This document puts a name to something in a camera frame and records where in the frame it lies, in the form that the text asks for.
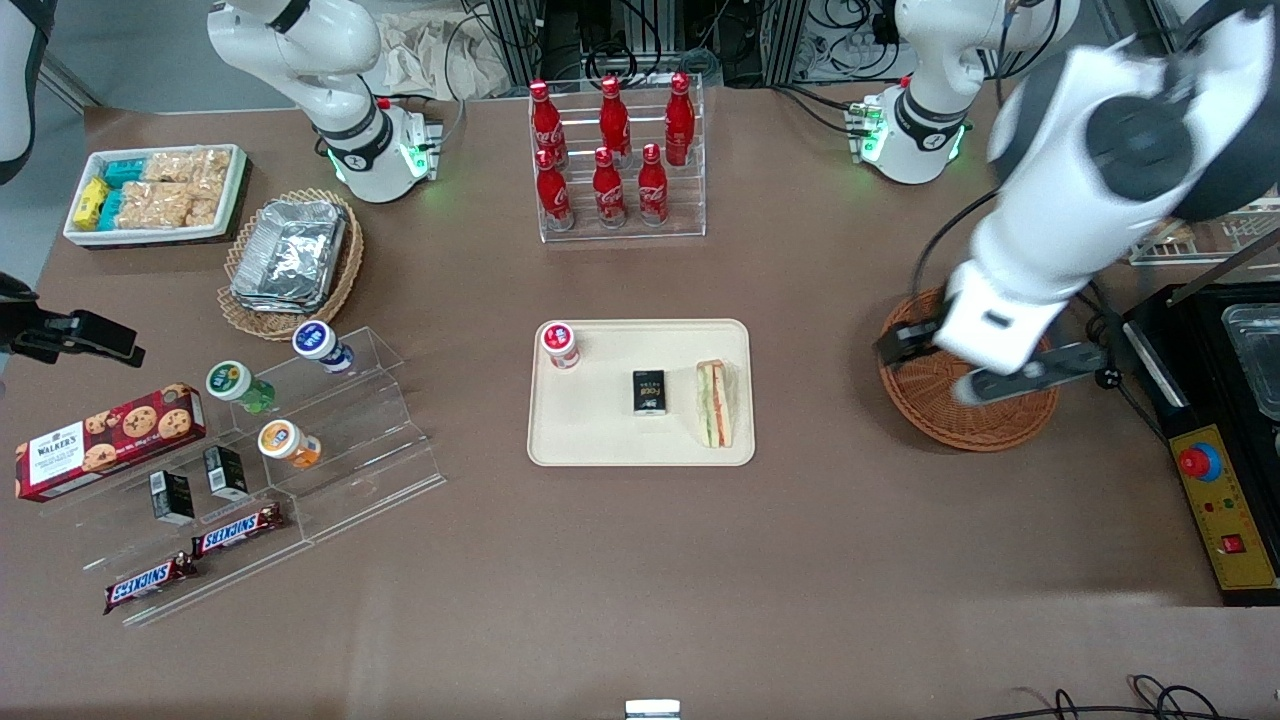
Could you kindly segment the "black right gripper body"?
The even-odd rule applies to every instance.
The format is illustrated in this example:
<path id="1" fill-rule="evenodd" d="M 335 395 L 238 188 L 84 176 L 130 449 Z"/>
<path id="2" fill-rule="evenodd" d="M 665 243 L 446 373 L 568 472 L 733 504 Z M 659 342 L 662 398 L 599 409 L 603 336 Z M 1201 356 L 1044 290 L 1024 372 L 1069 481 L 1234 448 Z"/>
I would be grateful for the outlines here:
<path id="1" fill-rule="evenodd" d="M 44 310 L 38 295 L 8 273 L 1 274 L 1 352 L 56 364 L 70 347 L 78 320 Z"/>

